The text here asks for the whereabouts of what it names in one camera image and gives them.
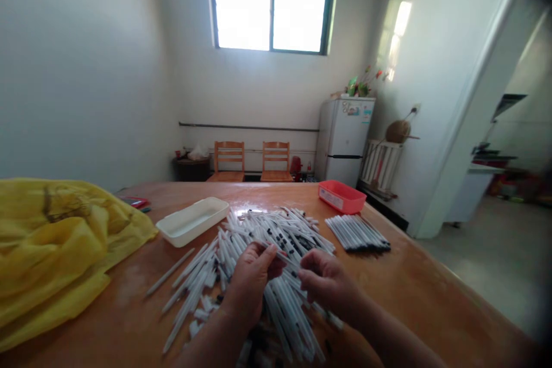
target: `red plastic box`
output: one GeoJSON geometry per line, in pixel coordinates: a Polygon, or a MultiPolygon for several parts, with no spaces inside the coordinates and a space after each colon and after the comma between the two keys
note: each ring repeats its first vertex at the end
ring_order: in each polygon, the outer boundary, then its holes
{"type": "Polygon", "coordinates": [[[319,183],[318,196],[343,214],[357,214],[366,201],[366,194],[335,180],[319,183]]]}

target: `white container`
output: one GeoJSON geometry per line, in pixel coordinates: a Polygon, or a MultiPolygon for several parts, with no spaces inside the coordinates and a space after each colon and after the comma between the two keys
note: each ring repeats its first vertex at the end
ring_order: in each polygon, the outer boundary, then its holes
{"type": "Polygon", "coordinates": [[[229,211],[226,201],[208,197],[159,220],[156,226],[174,247],[183,247],[223,220],[229,211]]]}

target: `yellow plastic bag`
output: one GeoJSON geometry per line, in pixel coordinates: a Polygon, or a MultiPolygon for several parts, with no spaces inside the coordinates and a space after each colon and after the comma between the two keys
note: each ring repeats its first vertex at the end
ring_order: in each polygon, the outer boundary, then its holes
{"type": "Polygon", "coordinates": [[[86,182],[0,180],[0,352],[81,313],[104,272],[157,234],[86,182]]]}

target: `floor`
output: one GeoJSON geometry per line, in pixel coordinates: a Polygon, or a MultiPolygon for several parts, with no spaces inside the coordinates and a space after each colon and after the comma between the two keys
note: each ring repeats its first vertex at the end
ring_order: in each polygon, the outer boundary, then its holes
{"type": "Polygon", "coordinates": [[[535,340],[545,309],[552,209],[484,197],[461,228],[444,225],[418,240],[499,312],[535,340]]]}

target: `bundle of pens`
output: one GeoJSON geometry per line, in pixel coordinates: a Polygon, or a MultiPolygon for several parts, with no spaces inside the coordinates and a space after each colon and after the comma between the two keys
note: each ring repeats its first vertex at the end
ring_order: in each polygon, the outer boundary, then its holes
{"type": "MultiPolygon", "coordinates": [[[[318,222],[305,216],[304,212],[287,208],[271,213],[249,210],[240,217],[234,216],[231,212],[227,217],[228,222],[223,223],[227,231],[219,227],[214,241],[201,248],[172,284],[176,291],[163,308],[163,313],[166,313],[177,300],[186,294],[188,296],[174,320],[173,329],[163,353],[166,353],[171,347],[189,313],[194,313],[197,318],[190,324],[190,336],[193,338],[201,329],[203,323],[209,318],[209,314],[218,308],[220,300],[223,299],[220,296],[217,299],[218,303],[213,303],[210,297],[202,296],[203,289],[205,287],[212,288],[217,281],[220,281],[220,289],[225,292],[227,284],[231,282],[239,256],[248,244],[256,242],[265,247],[269,244],[278,245],[282,252],[278,252],[277,257],[287,264],[282,276],[268,282],[264,290],[266,311],[274,325],[281,349],[290,362],[293,362],[293,354],[300,362],[303,360],[312,362],[315,356],[320,362],[324,362],[324,353],[302,310],[302,305],[307,309],[313,308],[338,329],[343,328],[343,322],[331,312],[324,310],[319,304],[307,302],[306,292],[300,289],[301,284],[297,278],[297,272],[301,257],[310,249],[318,248],[332,254],[335,247],[319,234],[316,226],[318,222]],[[196,309],[200,301],[203,309],[196,309]]],[[[150,288],[147,295],[152,294],[192,251],[193,249],[161,277],[150,288]]],[[[251,341],[248,340],[242,349],[240,361],[247,361],[250,349],[251,341]]]]}
{"type": "Polygon", "coordinates": [[[391,250],[391,243],[358,216],[335,216],[324,221],[346,251],[391,250]]]}

